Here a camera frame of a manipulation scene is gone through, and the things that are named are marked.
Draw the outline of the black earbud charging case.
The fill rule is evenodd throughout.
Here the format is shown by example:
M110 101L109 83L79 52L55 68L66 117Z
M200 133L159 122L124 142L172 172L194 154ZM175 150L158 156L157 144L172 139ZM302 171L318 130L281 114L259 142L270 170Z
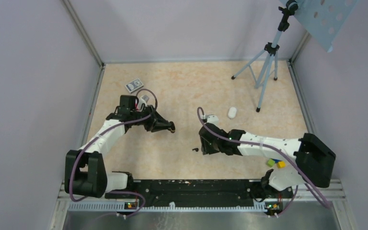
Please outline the black earbud charging case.
M169 122L169 124L170 124L170 127L169 127L169 129L168 129L168 130L169 130L171 133L175 133L176 128L175 128L175 124L174 124L174 122L170 121L170 122Z

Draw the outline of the white earbud charging case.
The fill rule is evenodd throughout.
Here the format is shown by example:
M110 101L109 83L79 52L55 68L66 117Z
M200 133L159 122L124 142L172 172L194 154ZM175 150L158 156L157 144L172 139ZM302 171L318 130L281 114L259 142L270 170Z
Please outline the white earbud charging case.
M228 109L227 117L228 117L229 119L234 119L234 118L236 117L236 115L237 115L237 108L235 108L235 107L230 107L230 108Z

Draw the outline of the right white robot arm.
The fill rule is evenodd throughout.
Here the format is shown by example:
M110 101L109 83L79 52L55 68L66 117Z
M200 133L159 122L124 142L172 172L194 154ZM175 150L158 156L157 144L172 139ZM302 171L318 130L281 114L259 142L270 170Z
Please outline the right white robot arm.
M275 197L281 191L300 184L318 188L330 185L336 155L314 134L281 139L239 129L225 132L209 122L202 125L199 135L204 155L259 156L286 163L283 168L268 170L261 178L262 192L267 197Z

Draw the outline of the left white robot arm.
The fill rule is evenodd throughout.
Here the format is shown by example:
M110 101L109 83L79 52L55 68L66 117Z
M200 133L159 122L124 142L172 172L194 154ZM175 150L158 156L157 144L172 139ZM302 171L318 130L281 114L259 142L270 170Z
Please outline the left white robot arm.
M143 126L148 132L174 133L174 122L164 119L156 108L137 96L120 96L119 106L106 117L99 131L78 150L66 154L64 189L72 201L100 198L113 190L123 198L133 195L135 186L129 182L129 173L107 173L104 157L132 126Z

